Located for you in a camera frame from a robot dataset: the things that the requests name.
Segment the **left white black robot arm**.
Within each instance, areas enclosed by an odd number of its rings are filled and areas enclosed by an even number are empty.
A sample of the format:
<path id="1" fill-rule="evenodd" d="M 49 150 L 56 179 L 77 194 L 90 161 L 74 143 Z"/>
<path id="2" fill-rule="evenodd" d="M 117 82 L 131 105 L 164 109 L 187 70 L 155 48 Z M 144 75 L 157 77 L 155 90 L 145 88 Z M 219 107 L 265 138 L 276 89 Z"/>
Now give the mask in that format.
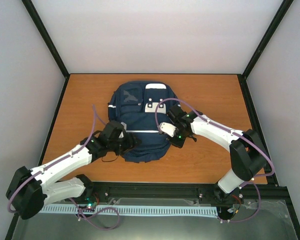
<path id="1" fill-rule="evenodd" d="M 6 192 L 7 210 L 28 220 L 43 207 L 61 200 L 91 200 L 94 188 L 87 176 L 80 174 L 65 181 L 62 178 L 105 157 L 107 153 L 122 156 L 141 142 L 135 134 L 126 131 L 120 122 L 108 122 L 103 130 L 93 130 L 73 149 L 54 160 L 31 169 L 25 166 L 18 168 Z"/>

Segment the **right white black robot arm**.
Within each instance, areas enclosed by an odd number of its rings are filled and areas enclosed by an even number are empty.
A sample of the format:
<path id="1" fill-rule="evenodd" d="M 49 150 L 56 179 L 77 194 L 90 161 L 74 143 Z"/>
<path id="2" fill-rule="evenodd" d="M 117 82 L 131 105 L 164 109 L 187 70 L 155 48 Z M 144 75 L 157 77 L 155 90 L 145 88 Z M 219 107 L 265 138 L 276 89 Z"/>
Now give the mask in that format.
<path id="1" fill-rule="evenodd" d="M 267 164 L 259 135 L 252 129 L 241 131 L 222 125 L 198 111 L 183 111 L 174 105 L 167 112 L 170 123 L 159 125 L 170 143 L 182 148 L 186 138 L 205 137 L 229 152 L 230 170 L 213 187 L 214 199 L 224 203 L 234 190 L 257 176 Z"/>

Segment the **navy blue student backpack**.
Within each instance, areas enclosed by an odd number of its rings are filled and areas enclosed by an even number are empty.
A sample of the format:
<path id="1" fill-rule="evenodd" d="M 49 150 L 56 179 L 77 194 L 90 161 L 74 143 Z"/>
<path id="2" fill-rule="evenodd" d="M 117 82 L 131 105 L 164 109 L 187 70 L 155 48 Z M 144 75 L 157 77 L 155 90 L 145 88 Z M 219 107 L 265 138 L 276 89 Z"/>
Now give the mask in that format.
<path id="1" fill-rule="evenodd" d="M 129 81 L 118 87 L 108 103 L 108 119 L 123 124 L 128 133 L 141 140 L 141 144 L 123 155 L 127 162 L 141 163 L 161 159 L 171 144 L 167 134 L 158 132 L 159 123 L 170 123 L 168 110 L 180 103 L 170 86 L 159 81 Z"/>

